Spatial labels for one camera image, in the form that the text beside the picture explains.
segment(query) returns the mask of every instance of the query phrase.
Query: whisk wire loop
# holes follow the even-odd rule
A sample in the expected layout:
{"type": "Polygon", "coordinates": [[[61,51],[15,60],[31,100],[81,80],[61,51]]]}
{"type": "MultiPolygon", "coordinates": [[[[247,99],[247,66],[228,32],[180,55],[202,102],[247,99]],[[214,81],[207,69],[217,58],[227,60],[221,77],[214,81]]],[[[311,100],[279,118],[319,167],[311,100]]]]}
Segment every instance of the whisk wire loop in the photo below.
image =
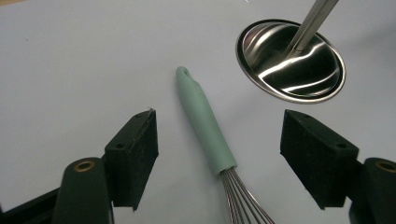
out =
{"type": "Polygon", "coordinates": [[[248,191],[234,168],[224,170],[220,175],[233,224],[275,224],[248,191]]]}

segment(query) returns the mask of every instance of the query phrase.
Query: hanging hole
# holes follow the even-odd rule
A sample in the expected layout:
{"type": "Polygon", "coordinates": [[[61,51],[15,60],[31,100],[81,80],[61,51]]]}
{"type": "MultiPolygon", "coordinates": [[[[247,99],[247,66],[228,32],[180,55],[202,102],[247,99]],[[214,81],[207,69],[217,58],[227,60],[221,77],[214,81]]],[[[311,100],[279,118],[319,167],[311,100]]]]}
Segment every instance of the hanging hole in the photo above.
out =
{"type": "Polygon", "coordinates": [[[396,166],[387,161],[378,161],[375,165],[380,168],[381,170],[385,170],[391,173],[396,173],[396,166]]]}
{"type": "Polygon", "coordinates": [[[116,148],[123,148],[123,147],[125,147],[125,144],[123,143],[116,144],[116,148]]]}
{"type": "Polygon", "coordinates": [[[337,147],[340,147],[340,148],[347,148],[347,145],[346,144],[344,144],[344,143],[337,143],[337,144],[335,144],[337,147]]]}
{"type": "Polygon", "coordinates": [[[184,74],[186,77],[189,77],[189,76],[190,76],[189,70],[187,70],[187,69],[184,69],[183,74],[184,74]]]}
{"type": "Polygon", "coordinates": [[[86,172],[91,170],[94,166],[94,161],[82,161],[79,164],[75,165],[74,169],[77,172],[86,172]]]}

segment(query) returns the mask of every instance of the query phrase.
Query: metal rod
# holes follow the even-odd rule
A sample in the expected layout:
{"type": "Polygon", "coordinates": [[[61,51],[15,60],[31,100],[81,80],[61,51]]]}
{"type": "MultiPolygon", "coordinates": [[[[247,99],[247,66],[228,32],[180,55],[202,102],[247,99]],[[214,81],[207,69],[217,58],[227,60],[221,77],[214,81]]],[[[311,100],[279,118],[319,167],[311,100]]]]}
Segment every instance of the metal rod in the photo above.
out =
{"type": "Polygon", "coordinates": [[[288,51],[302,51],[317,33],[318,28],[326,20],[337,2],[338,0],[317,0],[309,10],[296,35],[291,40],[288,51]]]}

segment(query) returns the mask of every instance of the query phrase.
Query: whisk handle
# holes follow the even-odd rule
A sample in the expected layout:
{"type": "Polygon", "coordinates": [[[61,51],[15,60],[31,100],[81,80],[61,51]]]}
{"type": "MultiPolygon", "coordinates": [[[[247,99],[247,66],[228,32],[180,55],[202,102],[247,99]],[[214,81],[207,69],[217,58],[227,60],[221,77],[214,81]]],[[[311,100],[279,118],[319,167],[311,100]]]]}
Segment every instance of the whisk handle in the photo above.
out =
{"type": "Polygon", "coordinates": [[[185,67],[179,67],[176,74],[180,101],[210,160],[212,171],[218,175],[221,171],[236,166],[233,153],[225,141],[201,86],[185,67]]]}

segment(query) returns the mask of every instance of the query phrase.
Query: whisk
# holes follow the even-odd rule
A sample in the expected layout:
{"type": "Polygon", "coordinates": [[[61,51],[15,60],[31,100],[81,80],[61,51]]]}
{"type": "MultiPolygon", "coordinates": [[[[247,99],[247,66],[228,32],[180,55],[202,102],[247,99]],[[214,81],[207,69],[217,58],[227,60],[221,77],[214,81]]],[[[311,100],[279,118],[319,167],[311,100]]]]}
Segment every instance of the whisk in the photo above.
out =
{"type": "Polygon", "coordinates": [[[215,175],[220,175],[230,208],[230,218],[235,223],[275,222],[247,190],[235,171],[237,166],[205,93],[185,67],[177,69],[177,88],[189,120],[210,160],[215,175]]]}

